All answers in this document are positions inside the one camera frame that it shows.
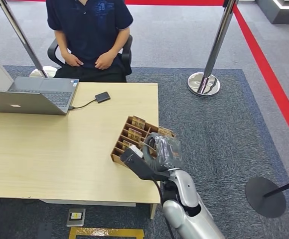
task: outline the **gray carpet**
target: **gray carpet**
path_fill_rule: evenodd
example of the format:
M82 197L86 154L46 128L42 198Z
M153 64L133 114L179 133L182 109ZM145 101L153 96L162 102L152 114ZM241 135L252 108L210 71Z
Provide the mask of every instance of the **gray carpet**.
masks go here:
M26 76L33 69L5 68L12 77ZM289 190L287 211L278 219L256 214L244 196L246 182L253 176L278 184L289 179L243 71L214 70L221 79L221 91L201 99L186 86L186 79L197 69L133 70L129 82L159 83L160 125L173 130L182 141L184 169L194 178L226 238L289 239ZM52 222L53 239L67 239L66 220L70 207L0 200L0 239L36 238L40 222ZM153 221L148 218L148 205L86 208L85 227L144 229L146 239L170 238L160 207Z

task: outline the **laptop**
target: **laptop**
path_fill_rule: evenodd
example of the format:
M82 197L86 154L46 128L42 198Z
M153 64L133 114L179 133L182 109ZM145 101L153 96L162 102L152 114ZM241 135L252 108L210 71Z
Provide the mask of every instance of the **laptop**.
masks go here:
M78 79L17 77L0 91L0 113L67 115Z

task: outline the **chair armrest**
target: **chair armrest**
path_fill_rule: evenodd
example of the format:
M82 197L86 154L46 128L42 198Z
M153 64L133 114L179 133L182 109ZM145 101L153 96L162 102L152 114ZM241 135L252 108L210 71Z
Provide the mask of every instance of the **chair armrest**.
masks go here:
M123 46L123 53L121 54L121 60L123 61L123 65L125 67L126 75L129 75L132 73L132 69L130 67L132 63L132 43L132 36L129 35L127 42Z
M60 59L57 58L56 56L56 50L58 47L58 44L56 39L55 39L52 45L47 50L47 55L49 57L49 59L54 61L56 64L58 64L60 66L64 66L64 63L61 61Z

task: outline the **chrome stanchion post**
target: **chrome stanchion post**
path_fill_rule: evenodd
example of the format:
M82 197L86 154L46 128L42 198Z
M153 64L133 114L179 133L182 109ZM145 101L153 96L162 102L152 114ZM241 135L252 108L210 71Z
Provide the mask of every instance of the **chrome stanchion post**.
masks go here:
M211 73L233 16L233 7L237 1L224 1L223 7L225 9L223 15L204 72L197 72L188 79L188 86L191 92L200 97L210 97L219 91L219 81Z
M5 15L8 19L11 25L14 28L18 38L21 41L24 47L27 51L28 55L30 55L30 59L34 63L34 65L37 68L39 74L42 77L48 77L46 72L44 71L42 64L38 60L37 56L28 42L27 38L24 34L23 30L19 26L18 22L11 12L11 8L7 4L6 0L0 0L0 6L4 11Z

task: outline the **desk surface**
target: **desk surface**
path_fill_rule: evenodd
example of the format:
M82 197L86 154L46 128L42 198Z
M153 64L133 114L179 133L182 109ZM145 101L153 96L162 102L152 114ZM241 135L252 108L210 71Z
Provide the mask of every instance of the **desk surface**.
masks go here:
M104 91L111 100L66 117L0 113L0 197L159 203L110 156L128 116L158 125L157 84L79 83L73 105Z

